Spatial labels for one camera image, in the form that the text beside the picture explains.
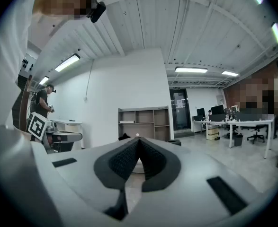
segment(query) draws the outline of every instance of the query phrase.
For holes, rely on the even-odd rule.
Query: white wall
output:
[[[82,66],[54,82],[57,93],[48,99],[61,118],[83,122],[85,147],[96,147],[118,140],[118,108],[169,106],[170,135],[173,122],[169,86],[160,49],[138,50],[95,60],[91,70],[87,98],[85,91],[90,65]]]
[[[208,110],[218,104],[216,96],[222,95],[224,97],[224,108],[226,108],[224,92],[221,89],[187,88],[186,92],[190,111],[191,128],[193,127],[192,116],[197,115],[197,109],[204,108],[205,114],[208,114]]]

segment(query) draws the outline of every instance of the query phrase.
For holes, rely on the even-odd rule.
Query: computer monitor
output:
[[[204,108],[199,108],[199,109],[197,109],[197,115],[205,117]]]
[[[224,114],[224,108],[223,105],[215,106],[211,108],[212,114]]]

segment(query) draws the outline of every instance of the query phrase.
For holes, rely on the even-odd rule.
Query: gray floor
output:
[[[191,150],[204,152],[234,172],[243,176],[259,192],[265,192],[271,188],[278,180],[278,168],[276,163],[278,159],[278,138],[272,141],[272,150],[269,151],[267,159],[264,159],[266,142],[257,139],[252,145],[247,141],[247,137],[255,132],[247,129],[242,130],[243,142],[240,147],[229,146],[229,139],[223,136],[228,131],[220,129],[221,139],[206,140],[206,133],[198,133],[192,137],[180,138],[182,147],[188,147]],[[258,134],[266,135],[265,129],[261,129]],[[128,209],[131,212],[141,197],[141,186],[144,181],[143,174],[132,174],[126,182],[126,198]]]

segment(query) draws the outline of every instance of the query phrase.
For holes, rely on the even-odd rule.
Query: door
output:
[[[186,89],[170,90],[173,129],[191,129]]]

